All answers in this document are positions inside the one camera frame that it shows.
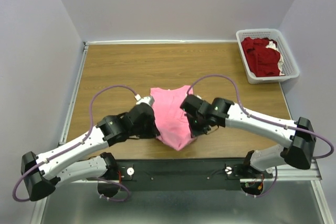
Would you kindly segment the pink t shirt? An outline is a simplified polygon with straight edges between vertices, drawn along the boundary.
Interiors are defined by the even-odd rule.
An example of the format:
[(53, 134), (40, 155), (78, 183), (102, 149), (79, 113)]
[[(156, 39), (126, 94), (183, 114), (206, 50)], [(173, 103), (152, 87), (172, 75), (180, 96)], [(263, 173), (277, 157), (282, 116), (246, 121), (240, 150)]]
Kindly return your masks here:
[(151, 88), (154, 98), (153, 110), (155, 125), (159, 131), (156, 138), (176, 151), (194, 141), (185, 112), (180, 108), (186, 98), (187, 91), (193, 93), (190, 86), (182, 86), (174, 90)]

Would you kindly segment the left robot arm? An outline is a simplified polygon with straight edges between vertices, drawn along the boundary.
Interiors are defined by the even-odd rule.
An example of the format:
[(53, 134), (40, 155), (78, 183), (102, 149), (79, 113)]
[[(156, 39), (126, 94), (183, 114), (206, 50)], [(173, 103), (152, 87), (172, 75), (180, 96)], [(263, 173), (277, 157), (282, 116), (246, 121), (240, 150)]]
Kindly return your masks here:
[(25, 153), (21, 174), (28, 200), (41, 200), (67, 182), (91, 177), (112, 179), (118, 166), (111, 154), (95, 157), (95, 163), (82, 158), (132, 136), (154, 138), (158, 133), (151, 105), (139, 103), (128, 112), (105, 116), (98, 124), (92, 124), (88, 132), (56, 149), (41, 154)]

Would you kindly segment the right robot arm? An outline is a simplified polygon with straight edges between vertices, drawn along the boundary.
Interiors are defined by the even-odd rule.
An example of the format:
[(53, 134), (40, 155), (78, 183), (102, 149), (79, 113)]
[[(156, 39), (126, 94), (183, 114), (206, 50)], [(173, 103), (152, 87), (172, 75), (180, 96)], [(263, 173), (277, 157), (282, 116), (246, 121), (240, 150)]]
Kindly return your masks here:
[(241, 165), (249, 178), (267, 169), (284, 164), (301, 170), (310, 169), (316, 137), (310, 120), (279, 119), (246, 110), (231, 100), (216, 98), (212, 103), (189, 94), (180, 108), (188, 119), (192, 136), (207, 134), (211, 127), (232, 127), (245, 130), (276, 142), (264, 150), (248, 152)]

